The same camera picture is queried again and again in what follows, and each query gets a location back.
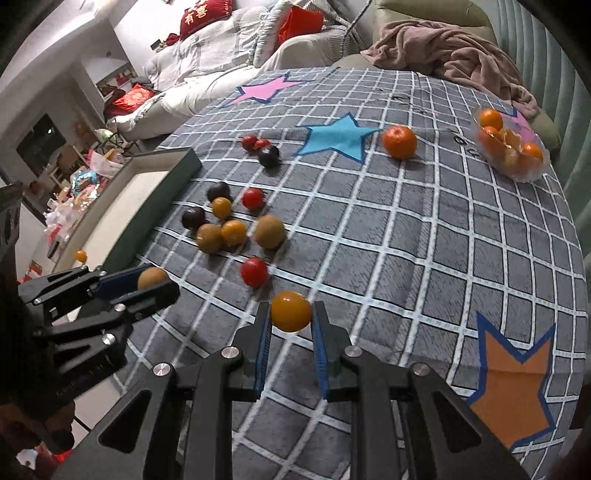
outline star patch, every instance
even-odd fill
[[[484,315],[476,318],[480,378],[468,405],[509,450],[552,432],[556,424],[544,390],[552,368],[554,326],[521,353]]]
[[[308,137],[295,155],[307,155],[334,150],[362,165],[365,163],[363,139],[378,132],[379,128],[360,127],[351,113],[328,125],[302,125],[308,129]]]
[[[306,80],[288,80],[290,73],[287,72],[281,77],[269,80],[265,83],[258,85],[243,85],[238,87],[236,90],[241,95],[237,96],[234,100],[226,103],[224,106],[236,105],[237,103],[243,102],[248,99],[256,100],[259,103],[269,103],[271,99],[283,89],[299,85],[300,83],[306,83]]]

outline bowl of oranges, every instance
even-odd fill
[[[550,164],[550,153],[531,128],[493,109],[472,109],[472,134],[487,162],[519,182],[539,179]]]

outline white tray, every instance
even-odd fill
[[[134,157],[90,205],[60,255],[54,272],[79,266],[86,251],[90,270],[126,268],[160,217],[201,168],[191,148],[156,151]]]

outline red pillow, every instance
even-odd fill
[[[146,90],[141,85],[134,85],[123,97],[115,100],[113,105],[121,108],[126,113],[131,113],[135,112],[148,98],[152,98],[154,95],[154,92]]]
[[[232,12],[232,0],[197,0],[181,20],[181,40]]]
[[[286,40],[297,37],[298,35],[321,32],[323,23],[324,15],[322,12],[304,10],[294,5],[291,7],[285,23],[279,29],[276,48]]]

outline table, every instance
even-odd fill
[[[295,290],[323,300],[330,320],[382,360],[431,365],[543,477],[582,383],[583,259],[551,168],[517,185],[479,158],[469,133],[477,104],[512,112],[416,73],[299,69],[262,74],[180,127],[160,148],[192,146],[204,168],[137,263],[165,268],[181,297],[137,324],[121,388],[157,362],[190,364],[229,344],[258,301]],[[410,161],[391,159],[376,133],[396,123],[419,137]],[[315,137],[322,125],[333,130]],[[279,147],[278,169],[245,154],[239,139],[249,133]],[[358,150],[329,148],[355,135]],[[264,190],[288,230],[276,253],[254,242],[211,256],[196,249],[180,215],[195,205],[210,212],[206,191],[219,180],[251,233],[255,218],[239,200],[245,187]],[[252,255],[273,275],[254,294],[239,278]],[[234,478],[348,478],[349,420],[346,404],[320,399],[309,328],[274,331],[262,400],[234,406]]]

